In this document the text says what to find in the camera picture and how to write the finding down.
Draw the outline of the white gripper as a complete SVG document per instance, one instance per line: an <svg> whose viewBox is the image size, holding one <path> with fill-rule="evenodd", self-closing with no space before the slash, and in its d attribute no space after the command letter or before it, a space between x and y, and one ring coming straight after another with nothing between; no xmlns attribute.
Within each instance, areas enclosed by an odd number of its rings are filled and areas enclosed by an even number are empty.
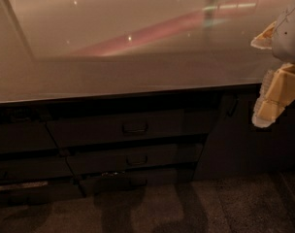
<svg viewBox="0 0 295 233"><path fill-rule="evenodd" d="M295 100L295 64L290 64L295 63L295 0L250 45L260 50L272 49L275 58L287 62L264 76L253 108L253 125L267 128Z"/></svg>

